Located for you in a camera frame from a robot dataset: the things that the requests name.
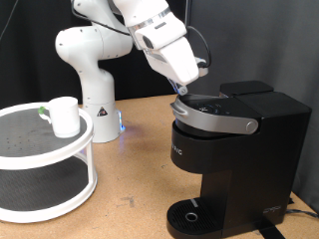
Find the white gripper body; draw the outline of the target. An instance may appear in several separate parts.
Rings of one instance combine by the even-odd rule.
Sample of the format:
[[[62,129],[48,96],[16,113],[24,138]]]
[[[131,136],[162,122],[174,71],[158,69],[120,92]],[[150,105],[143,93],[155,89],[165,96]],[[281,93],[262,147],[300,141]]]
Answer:
[[[151,68],[185,86],[199,76],[186,29],[176,18],[160,20],[135,32]]]

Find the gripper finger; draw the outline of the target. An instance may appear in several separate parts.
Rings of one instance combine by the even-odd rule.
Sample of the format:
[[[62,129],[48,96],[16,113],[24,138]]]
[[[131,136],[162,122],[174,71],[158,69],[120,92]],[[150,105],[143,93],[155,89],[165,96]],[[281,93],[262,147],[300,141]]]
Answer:
[[[184,95],[186,95],[186,94],[188,93],[188,90],[187,90],[187,87],[186,87],[186,86],[182,86],[182,85],[180,85],[180,84],[174,82],[174,81],[171,80],[171,79],[168,79],[168,82],[171,84],[173,90],[174,90],[177,94],[179,94],[179,95],[181,95],[181,96],[184,96]]]

